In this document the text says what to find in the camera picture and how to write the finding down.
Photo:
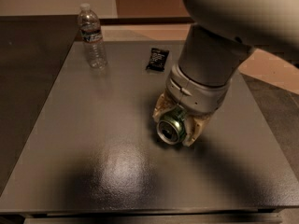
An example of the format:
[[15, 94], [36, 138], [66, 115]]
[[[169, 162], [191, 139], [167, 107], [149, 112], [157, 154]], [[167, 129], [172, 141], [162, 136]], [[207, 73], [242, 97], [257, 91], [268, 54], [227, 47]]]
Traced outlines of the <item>white-grey gripper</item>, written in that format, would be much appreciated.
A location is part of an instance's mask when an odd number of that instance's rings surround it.
[[162, 114], [170, 111], [176, 103], [184, 107], [189, 115], [184, 120], [186, 137], [182, 144], [191, 146], [208, 125], [212, 114], [221, 107], [231, 82], [221, 87], [208, 87], [186, 77], [178, 64], [172, 66], [166, 80], [166, 91], [158, 98], [153, 111], [153, 119], [159, 120]]

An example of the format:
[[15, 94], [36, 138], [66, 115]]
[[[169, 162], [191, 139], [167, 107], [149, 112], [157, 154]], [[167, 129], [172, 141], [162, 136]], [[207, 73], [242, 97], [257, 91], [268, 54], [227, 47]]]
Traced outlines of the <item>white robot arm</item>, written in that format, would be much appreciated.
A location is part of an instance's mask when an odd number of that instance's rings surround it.
[[219, 109], [235, 70], [256, 49], [299, 62], [299, 0], [183, 0], [194, 20], [153, 119], [169, 145], [192, 145]]

